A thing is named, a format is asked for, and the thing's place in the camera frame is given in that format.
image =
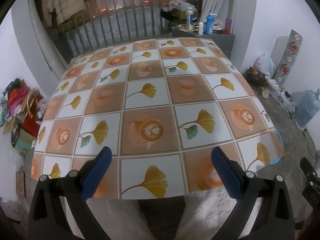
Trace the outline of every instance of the plastic bag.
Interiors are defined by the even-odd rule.
[[[271,56],[268,52],[263,53],[254,62],[253,67],[260,70],[263,74],[272,78],[276,71],[276,65],[273,63]]]

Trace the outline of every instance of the clutter pile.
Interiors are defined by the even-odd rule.
[[[39,90],[30,89],[24,80],[17,78],[4,90],[0,98],[0,127],[4,127],[3,134],[11,133],[13,148],[32,148],[44,115],[43,104]]]

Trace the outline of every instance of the cardboard box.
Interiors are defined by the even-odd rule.
[[[178,9],[173,9],[171,12],[172,12],[172,14],[174,14],[176,17],[178,17],[181,20],[186,20],[187,19],[187,14],[186,14],[185,11],[180,11]],[[198,17],[198,15],[199,15],[198,12],[193,13],[193,17],[194,18]]]

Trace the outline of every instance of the orange tile square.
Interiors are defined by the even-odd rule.
[[[61,95],[50,99],[47,111],[45,112],[45,115],[43,117],[43,121],[52,120],[56,118],[57,114],[59,113],[59,109],[62,103],[64,102],[65,97],[66,95]]]
[[[235,143],[224,144],[220,148],[230,160],[238,162],[241,166]],[[190,192],[207,190],[222,185],[220,177],[211,162],[212,149],[210,147],[183,154]]]
[[[156,41],[139,41],[133,45],[133,51],[145,50],[145,49],[157,49]]]
[[[218,48],[214,48],[214,47],[209,47],[209,49],[212,50],[212,52],[217,55],[217,57],[224,57],[226,59],[228,59],[228,57],[222,52],[221,49]]]
[[[71,87],[69,93],[79,92],[82,90],[93,88],[99,74],[100,71],[95,71],[78,76],[75,83]]]
[[[233,73],[236,77],[236,79],[240,82],[240,84],[243,86],[244,90],[247,91],[249,96],[255,96],[256,94],[248,84],[248,82],[244,79],[244,77],[240,74]]]
[[[79,171],[82,166],[89,160],[94,158],[73,158],[72,170]],[[94,197],[100,198],[118,198],[118,187],[117,187],[117,159],[112,159],[112,162],[107,169],[106,174],[103,176]]]
[[[285,152],[284,152],[278,133],[276,132],[276,130],[270,130],[270,134],[273,139],[273,142],[275,143],[276,150],[278,151],[279,157],[284,156]]]
[[[236,138],[266,130],[261,114],[250,98],[221,101],[220,104]]]
[[[54,122],[46,152],[72,155],[81,118],[59,119]]]
[[[174,104],[214,101],[212,92],[202,76],[168,77],[167,80]]]
[[[190,57],[183,47],[160,48],[159,51],[161,59]]]
[[[94,88],[84,114],[121,111],[124,87],[125,83],[120,83]]]
[[[40,153],[34,153],[31,164],[31,178],[39,180],[42,175],[44,155]]]
[[[69,68],[68,71],[66,72],[66,74],[64,75],[64,77],[62,78],[62,80],[80,75],[80,73],[83,70],[83,68],[85,67],[85,65],[87,65],[87,64],[82,64],[82,65],[78,65],[78,66]]]
[[[111,56],[107,59],[106,63],[104,64],[103,68],[110,68],[120,65],[126,65],[130,63],[132,57],[132,53],[123,53],[120,55]]]
[[[230,73],[230,70],[217,57],[193,58],[202,74]]]
[[[121,155],[178,151],[170,107],[124,112]]]
[[[179,38],[179,40],[185,47],[204,46],[202,41],[197,38]]]
[[[89,62],[98,60],[98,59],[103,59],[109,57],[112,49],[105,49],[105,50],[100,50],[92,55],[92,58],[90,59]]]
[[[160,60],[143,61],[130,65],[129,81],[156,77],[163,77],[163,70]]]

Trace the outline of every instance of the white tile square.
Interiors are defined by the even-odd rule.
[[[263,162],[256,160],[258,157],[258,143],[262,144],[262,146],[260,145],[260,149],[267,149],[267,151],[261,152],[263,153],[264,160],[266,160],[266,165],[269,165],[279,158],[269,133],[264,133],[256,137],[240,141],[238,142],[238,146],[240,148],[246,170],[256,172],[265,167]]]
[[[85,117],[76,144],[76,155],[97,155],[108,146],[113,155],[118,152],[121,113]]]
[[[209,47],[216,47],[218,48],[217,44],[215,44],[212,40],[207,40],[207,39],[200,39],[205,45]]]
[[[103,59],[98,59],[96,61],[89,62],[82,70],[81,75],[102,69],[106,61],[107,59],[103,58]]]
[[[125,108],[169,104],[164,78],[139,80],[128,83]]]
[[[191,58],[164,59],[162,62],[167,76],[199,74]]]
[[[232,140],[217,103],[175,106],[175,112],[184,149]],[[206,129],[195,122],[198,118]]]
[[[219,58],[232,72],[241,74],[239,70],[233,65],[233,63],[227,58],[220,57]]]
[[[182,44],[178,39],[163,39],[157,40],[159,48],[167,48],[167,47],[181,47]]]
[[[253,102],[255,103],[256,107],[259,110],[259,113],[261,114],[263,120],[266,122],[267,126],[269,128],[273,128],[274,124],[270,119],[270,116],[268,115],[267,111],[264,109],[262,103],[260,102],[260,100],[258,98],[251,98],[253,100]]]
[[[126,81],[129,65],[106,68],[101,71],[96,87]]]
[[[131,52],[132,48],[133,48],[133,44],[132,43],[114,47],[113,50],[111,51],[110,56],[120,55],[120,54],[123,54],[123,53]]]
[[[89,62],[90,58],[92,57],[93,53],[87,56],[83,56],[80,57],[76,60],[76,63],[73,65],[74,66],[78,66],[78,65],[82,65],[82,64],[86,64]]]
[[[67,94],[77,77],[62,80],[53,93],[53,97]]]
[[[53,166],[55,165],[55,163],[57,163],[60,170],[59,178],[62,178],[66,176],[70,171],[70,161],[71,161],[71,158],[45,156],[42,173],[50,175],[52,172]]]
[[[157,59],[159,59],[159,53],[157,49],[141,50],[133,53],[131,63]]]
[[[213,93],[216,95],[217,99],[248,96],[247,92],[243,89],[233,74],[205,75],[205,78],[211,89],[213,89]]]
[[[58,118],[82,115],[91,90],[69,94],[63,103]]]
[[[54,121],[44,121],[41,123],[35,146],[36,152],[45,152],[53,123]]]
[[[153,177],[160,181],[158,186],[161,190],[150,188],[157,197],[173,197],[185,194],[182,168],[179,155],[122,159],[121,160],[121,192],[129,187],[141,184],[145,180],[146,171],[148,179]],[[123,199],[148,199],[156,198],[145,187],[133,187],[122,194]]]
[[[216,57],[208,47],[186,47],[191,57]]]

